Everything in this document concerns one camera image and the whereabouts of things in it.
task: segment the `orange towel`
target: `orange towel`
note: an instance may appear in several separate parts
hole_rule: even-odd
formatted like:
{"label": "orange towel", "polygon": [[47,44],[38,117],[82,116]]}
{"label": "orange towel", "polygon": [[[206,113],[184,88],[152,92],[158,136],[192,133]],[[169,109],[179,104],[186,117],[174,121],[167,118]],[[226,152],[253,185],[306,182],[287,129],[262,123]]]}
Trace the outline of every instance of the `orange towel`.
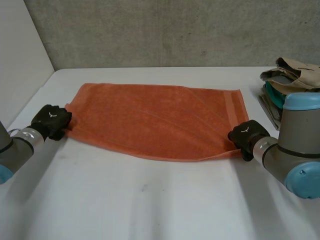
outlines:
{"label": "orange towel", "polygon": [[248,121],[240,90],[170,85],[86,83],[65,108],[71,138],[174,162],[240,157],[227,135]]}

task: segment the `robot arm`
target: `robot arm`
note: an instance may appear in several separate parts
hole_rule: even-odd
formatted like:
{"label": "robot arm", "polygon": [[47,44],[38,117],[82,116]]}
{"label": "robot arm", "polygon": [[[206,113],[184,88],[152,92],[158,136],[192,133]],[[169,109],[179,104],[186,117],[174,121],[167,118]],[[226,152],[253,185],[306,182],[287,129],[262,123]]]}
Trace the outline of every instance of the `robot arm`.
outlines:
{"label": "robot arm", "polygon": [[303,199],[320,197],[320,93],[293,93],[283,105],[279,139],[256,121],[236,126],[228,138],[255,158],[290,192]]}
{"label": "robot arm", "polygon": [[47,138],[60,140],[72,114],[64,108],[46,105],[31,125],[10,137],[0,122],[0,184],[10,179],[44,144]]}

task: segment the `white side wall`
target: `white side wall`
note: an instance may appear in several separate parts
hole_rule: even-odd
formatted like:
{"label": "white side wall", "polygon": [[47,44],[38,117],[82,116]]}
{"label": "white side wall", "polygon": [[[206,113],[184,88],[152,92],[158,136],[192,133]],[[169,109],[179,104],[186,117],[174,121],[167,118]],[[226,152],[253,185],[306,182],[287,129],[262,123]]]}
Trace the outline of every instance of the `white side wall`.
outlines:
{"label": "white side wall", "polygon": [[0,0],[0,121],[5,127],[53,73],[24,1]]}

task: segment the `gray wall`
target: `gray wall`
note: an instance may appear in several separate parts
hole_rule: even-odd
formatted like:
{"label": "gray wall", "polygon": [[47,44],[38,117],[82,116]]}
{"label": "gray wall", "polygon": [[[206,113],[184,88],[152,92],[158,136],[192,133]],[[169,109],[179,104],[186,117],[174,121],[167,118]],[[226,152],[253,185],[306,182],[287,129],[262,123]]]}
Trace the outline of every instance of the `gray wall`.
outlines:
{"label": "gray wall", "polygon": [[56,70],[320,65],[319,0],[24,0]]}

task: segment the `white table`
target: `white table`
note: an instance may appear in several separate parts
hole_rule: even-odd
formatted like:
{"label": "white table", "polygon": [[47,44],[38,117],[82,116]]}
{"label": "white table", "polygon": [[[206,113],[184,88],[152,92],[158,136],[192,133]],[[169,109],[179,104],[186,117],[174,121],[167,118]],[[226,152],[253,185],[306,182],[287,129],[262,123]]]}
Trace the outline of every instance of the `white table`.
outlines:
{"label": "white table", "polygon": [[[64,69],[12,128],[45,104],[70,103],[84,83],[241,89],[250,119],[277,137],[257,94],[270,67]],[[47,141],[0,186],[3,240],[315,240],[320,200],[288,192],[256,161],[139,159],[64,139]]]}

